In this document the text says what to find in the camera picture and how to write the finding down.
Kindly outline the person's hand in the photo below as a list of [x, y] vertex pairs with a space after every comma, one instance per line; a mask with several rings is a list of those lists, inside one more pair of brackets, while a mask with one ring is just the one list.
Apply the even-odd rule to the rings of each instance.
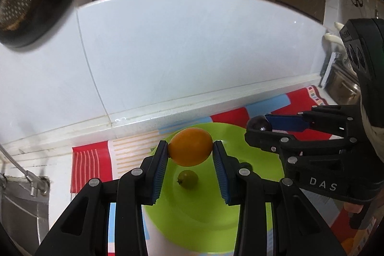
[[363, 205], [344, 202], [344, 210], [349, 216], [349, 226], [352, 229], [359, 229], [365, 218], [365, 210]]

